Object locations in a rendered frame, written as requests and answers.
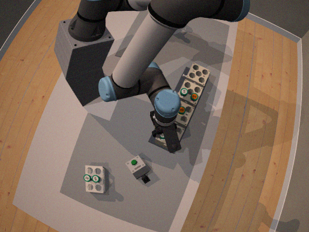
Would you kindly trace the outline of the beige bucket adapter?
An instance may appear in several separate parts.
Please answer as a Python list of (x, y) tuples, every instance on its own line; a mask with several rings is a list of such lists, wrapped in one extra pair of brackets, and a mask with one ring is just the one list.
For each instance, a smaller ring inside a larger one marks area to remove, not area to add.
[[(184, 128), (182, 128), (182, 127), (177, 125), (176, 131), (177, 131), (177, 135), (178, 135), (179, 140), (182, 137), (182, 135), (184, 133), (184, 130), (185, 130)], [(155, 143), (160, 145), (160, 146), (163, 146), (163, 147), (167, 148), (167, 144), (166, 144), (165, 139), (164, 140), (160, 140), (160, 138), (156, 138)]]
[(204, 85), (207, 81), (209, 74), (210, 74), (210, 70), (196, 63), (193, 63), (186, 76), (186, 80), (204, 88)]
[[(192, 83), (192, 82), (190, 82), (190, 81), (188, 81), (188, 80), (186, 80), (186, 79), (184, 80), (184, 83), (183, 83), (181, 89), (182, 88), (186, 88), (188, 90), (188, 94), (187, 94), (187, 96), (182, 97), (180, 95), (180, 91), (179, 91), (178, 95), (180, 96), (180, 100), (191, 105), (191, 106), (193, 106), (193, 107), (195, 107), (197, 102), (198, 102), (198, 99), (201, 95), (203, 88)], [(191, 99), (190, 99), (190, 96), (191, 96), (192, 93), (196, 93), (198, 95), (198, 99), (195, 102), (192, 102)]]
[(182, 128), (186, 128), (188, 121), (189, 121), (195, 107), (193, 107), (193, 106), (191, 106), (187, 103), (184, 103), (182, 101), (180, 101), (180, 106), (184, 106), (186, 111), (185, 111), (184, 115), (178, 114), (174, 123), (176, 125), (182, 127)]

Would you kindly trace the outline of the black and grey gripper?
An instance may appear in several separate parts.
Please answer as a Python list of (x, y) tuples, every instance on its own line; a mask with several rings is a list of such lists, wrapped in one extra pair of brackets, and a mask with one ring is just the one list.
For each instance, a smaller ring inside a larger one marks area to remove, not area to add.
[[(151, 112), (150, 112), (150, 117), (151, 117), (151, 120), (152, 120), (153, 125), (154, 125), (154, 128), (155, 128), (155, 130), (152, 131), (152, 135), (153, 135), (153, 137), (160, 138), (160, 135), (163, 134), (163, 131), (162, 131), (162, 128), (161, 128), (161, 127), (169, 127), (169, 126), (161, 126), (161, 125), (159, 125), (159, 124), (155, 121), (155, 119), (153, 118), (154, 113), (155, 113), (155, 111), (151, 111)], [(175, 127), (176, 127), (176, 129), (177, 129), (177, 125), (176, 125), (175, 123), (174, 123), (174, 125), (175, 125)]]

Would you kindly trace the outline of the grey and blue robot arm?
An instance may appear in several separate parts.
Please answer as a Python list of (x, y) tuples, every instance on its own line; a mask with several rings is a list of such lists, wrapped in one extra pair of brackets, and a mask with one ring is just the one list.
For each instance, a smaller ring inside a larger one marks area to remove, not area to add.
[(148, 14), (130, 41), (111, 76), (98, 84), (103, 101), (117, 101), (147, 94), (154, 107), (170, 153), (181, 150), (174, 125), (180, 110), (180, 96), (171, 89), (162, 70), (153, 62), (177, 29), (195, 18), (228, 22), (243, 20), (250, 0), (81, 0), (68, 28), (70, 36), (93, 42), (105, 32), (105, 19), (113, 11), (145, 11)]

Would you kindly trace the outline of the beige tube rack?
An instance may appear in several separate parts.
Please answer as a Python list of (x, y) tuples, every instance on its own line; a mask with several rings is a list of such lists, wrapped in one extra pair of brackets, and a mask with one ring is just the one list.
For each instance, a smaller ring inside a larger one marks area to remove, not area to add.
[(102, 181), (100, 183), (96, 182), (85, 182), (86, 183), (86, 192), (95, 192), (95, 193), (105, 193), (105, 168), (103, 166), (86, 166), (85, 174), (98, 175)]

